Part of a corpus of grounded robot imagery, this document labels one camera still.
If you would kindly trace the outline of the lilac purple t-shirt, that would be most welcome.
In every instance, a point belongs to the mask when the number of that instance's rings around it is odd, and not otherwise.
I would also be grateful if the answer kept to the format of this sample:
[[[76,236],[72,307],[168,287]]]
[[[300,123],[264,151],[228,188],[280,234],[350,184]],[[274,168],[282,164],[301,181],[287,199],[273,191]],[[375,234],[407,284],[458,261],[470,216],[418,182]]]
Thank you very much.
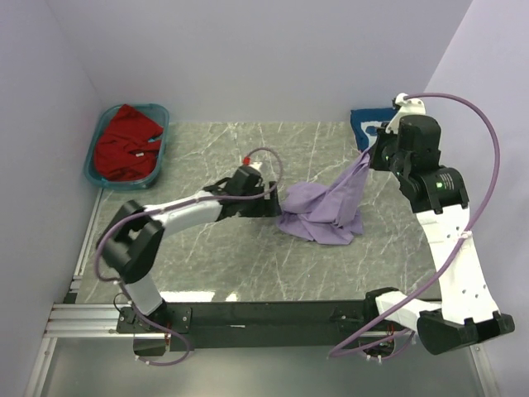
[[[364,151],[330,185],[299,182],[287,189],[276,225],[281,232],[321,245],[349,245],[364,233],[360,213],[369,173]]]

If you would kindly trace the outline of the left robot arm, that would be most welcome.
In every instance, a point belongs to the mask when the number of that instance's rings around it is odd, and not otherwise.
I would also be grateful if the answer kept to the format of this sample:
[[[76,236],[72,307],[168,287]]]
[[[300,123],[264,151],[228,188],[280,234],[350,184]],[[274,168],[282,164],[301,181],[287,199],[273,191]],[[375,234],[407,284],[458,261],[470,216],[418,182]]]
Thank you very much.
[[[182,332],[186,314],[176,320],[151,276],[162,240],[191,227],[226,218],[275,218],[281,214],[276,181],[265,185],[259,171],[242,166],[231,177],[187,198],[140,205],[123,204],[100,236],[94,257],[96,277],[118,285],[146,332]]]

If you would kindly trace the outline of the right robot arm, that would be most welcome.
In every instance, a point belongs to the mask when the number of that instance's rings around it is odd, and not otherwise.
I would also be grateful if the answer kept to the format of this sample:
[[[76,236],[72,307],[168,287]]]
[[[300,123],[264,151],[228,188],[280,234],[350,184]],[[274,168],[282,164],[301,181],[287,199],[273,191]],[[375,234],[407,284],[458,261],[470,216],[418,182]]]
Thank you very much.
[[[407,115],[395,132],[379,131],[370,149],[374,170],[398,179],[440,269],[456,243],[462,244],[439,279],[441,304],[413,299],[394,313],[381,301],[363,309],[367,327],[380,330],[390,321],[415,331],[432,354],[481,343],[514,331],[513,317],[502,313],[485,282],[471,233],[469,198],[461,174],[440,165],[441,127],[426,115]]]

